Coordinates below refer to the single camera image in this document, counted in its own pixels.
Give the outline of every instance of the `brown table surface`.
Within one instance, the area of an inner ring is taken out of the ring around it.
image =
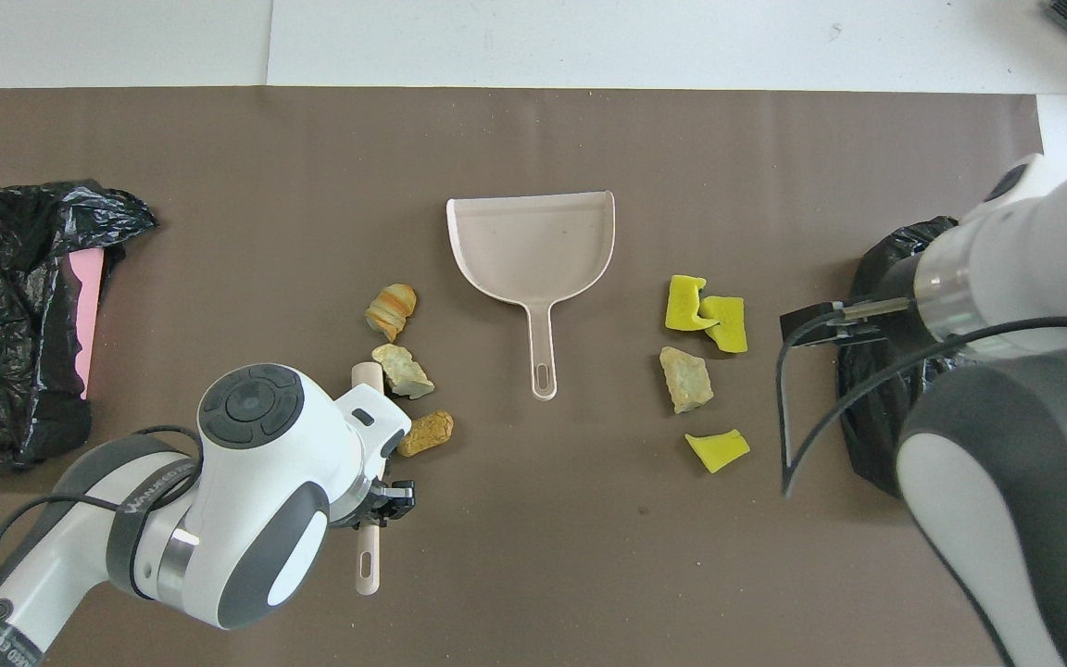
[[[353,592],[332,531],[283,610],[224,633],[109,586],[48,664],[994,664],[986,633],[841,434],[778,493],[776,316],[846,295],[902,224],[964,215],[1040,149],[1032,97],[669,90],[0,90],[0,186],[95,178],[162,227],[128,245],[94,351],[92,443],[194,424],[204,388],[275,361],[331,393],[414,284],[399,338],[456,439],[399,460],[418,507]],[[449,197],[610,190],[607,274],[555,308],[558,397],[530,395],[524,313],[459,273]],[[747,301],[750,350],[664,329],[670,274]],[[660,347],[715,398],[670,410]],[[833,351],[799,350],[796,430],[832,402]],[[683,433],[753,451],[708,474]],[[0,478],[0,519],[74,456]]]

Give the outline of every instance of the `dustpan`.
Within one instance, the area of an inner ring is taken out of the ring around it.
[[[551,400],[558,393],[551,308],[604,275],[615,245],[614,195],[448,200],[447,231],[463,277],[525,308],[534,396]]]

